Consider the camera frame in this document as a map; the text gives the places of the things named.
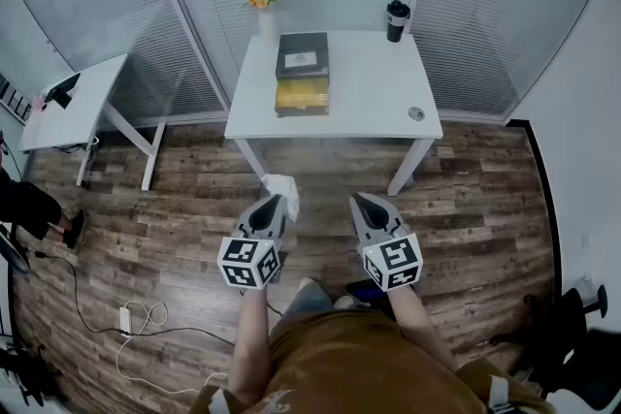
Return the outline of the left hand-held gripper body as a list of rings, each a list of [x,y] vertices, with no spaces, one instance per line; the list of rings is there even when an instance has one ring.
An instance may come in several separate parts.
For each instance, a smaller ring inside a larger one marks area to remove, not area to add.
[[[279,271],[286,200],[275,194],[247,208],[233,234],[222,239],[217,265],[224,282],[238,289],[263,289]]]

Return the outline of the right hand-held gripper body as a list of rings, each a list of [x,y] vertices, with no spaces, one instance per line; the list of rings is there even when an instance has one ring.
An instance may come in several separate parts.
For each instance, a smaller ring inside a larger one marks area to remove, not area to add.
[[[401,213],[379,196],[358,192],[349,199],[363,268],[383,292],[416,283],[423,258],[417,236]]]

